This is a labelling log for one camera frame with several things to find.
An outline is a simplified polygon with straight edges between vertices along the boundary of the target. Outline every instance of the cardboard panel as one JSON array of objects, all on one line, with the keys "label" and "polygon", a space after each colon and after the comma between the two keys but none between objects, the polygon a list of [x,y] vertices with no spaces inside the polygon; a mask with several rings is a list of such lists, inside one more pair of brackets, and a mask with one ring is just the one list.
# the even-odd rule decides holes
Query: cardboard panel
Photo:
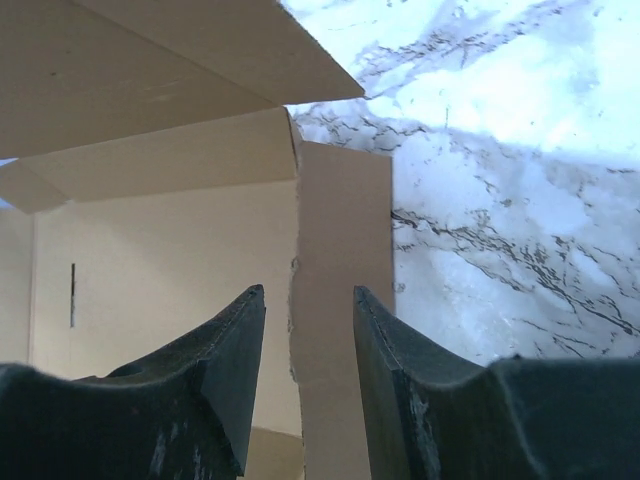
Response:
[{"label": "cardboard panel", "polygon": [[288,348],[294,181],[66,205],[38,214],[37,228],[37,367],[67,378],[107,374],[262,283],[267,317],[254,425],[300,435]]},{"label": "cardboard panel", "polygon": [[23,213],[48,210],[69,200],[20,160],[0,166],[0,198]]},{"label": "cardboard panel", "polygon": [[298,480],[303,464],[302,438],[251,429],[245,480]]},{"label": "cardboard panel", "polygon": [[69,1],[0,2],[0,44],[0,158],[276,106]]},{"label": "cardboard panel", "polygon": [[27,363],[33,217],[0,210],[0,362]]},{"label": "cardboard panel", "polygon": [[306,478],[368,479],[352,296],[355,285],[367,285],[393,307],[391,162],[310,142],[299,153],[290,348]]},{"label": "cardboard panel", "polygon": [[[5,169],[17,171],[4,181]],[[0,197],[34,211],[62,203],[57,192],[85,202],[294,177],[289,117],[278,107],[17,160],[0,167]]]},{"label": "cardboard panel", "polygon": [[77,0],[278,105],[363,89],[276,0]]}]

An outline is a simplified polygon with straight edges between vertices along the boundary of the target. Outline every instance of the cardboard flap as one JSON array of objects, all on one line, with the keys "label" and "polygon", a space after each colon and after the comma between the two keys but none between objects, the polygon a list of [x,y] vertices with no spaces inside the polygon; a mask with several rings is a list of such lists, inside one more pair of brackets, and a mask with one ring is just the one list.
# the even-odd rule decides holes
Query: cardboard flap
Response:
[{"label": "cardboard flap", "polygon": [[19,160],[0,167],[0,198],[24,213],[49,210],[69,200]]},{"label": "cardboard flap", "polygon": [[363,89],[276,0],[76,0],[277,104]]},{"label": "cardboard flap", "polygon": [[78,202],[295,178],[282,107],[16,160],[0,198],[25,212]]},{"label": "cardboard flap", "polygon": [[0,44],[0,158],[278,105],[68,1],[0,2]]}]

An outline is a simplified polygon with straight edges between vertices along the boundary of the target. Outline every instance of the cardboard wall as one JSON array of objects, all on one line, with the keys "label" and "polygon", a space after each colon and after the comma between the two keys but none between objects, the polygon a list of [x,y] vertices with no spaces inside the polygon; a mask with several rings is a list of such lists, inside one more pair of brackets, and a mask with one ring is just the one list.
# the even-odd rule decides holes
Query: cardboard wall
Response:
[{"label": "cardboard wall", "polygon": [[291,360],[307,480],[369,479],[353,338],[353,287],[393,309],[391,162],[304,142]]},{"label": "cardboard wall", "polygon": [[29,356],[33,218],[0,209],[0,362]]},{"label": "cardboard wall", "polygon": [[254,425],[300,435],[287,330],[294,181],[67,205],[38,214],[36,230],[36,367],[70,378],[107,374],[263,283]]}]

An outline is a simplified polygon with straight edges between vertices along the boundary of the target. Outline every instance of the black rubber piece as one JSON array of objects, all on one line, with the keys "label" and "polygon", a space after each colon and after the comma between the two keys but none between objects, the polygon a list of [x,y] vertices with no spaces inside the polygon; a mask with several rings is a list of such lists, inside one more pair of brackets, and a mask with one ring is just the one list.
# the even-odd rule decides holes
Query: black rubber piece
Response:
[{"label": "black rubber piece", "polygon": [[354,292],[373,480],[640,478],[640,361],[480,367]]},{"label": "black rubber piece", "polygon": [[0,479],[235,480],[262,350],[260,285],[105,378],[0,366]]}]

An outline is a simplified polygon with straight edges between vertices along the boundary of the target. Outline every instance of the table surface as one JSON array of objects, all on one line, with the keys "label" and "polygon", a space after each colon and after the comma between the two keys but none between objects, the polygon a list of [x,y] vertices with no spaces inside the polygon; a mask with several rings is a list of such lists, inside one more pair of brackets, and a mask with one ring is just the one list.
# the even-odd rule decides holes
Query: table surface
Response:
[{"label": "table surface", "polygon": [[365,99],[305,139],[393,156],[396,313],[479,364],[640,350],[635,0],[285,0]]}]

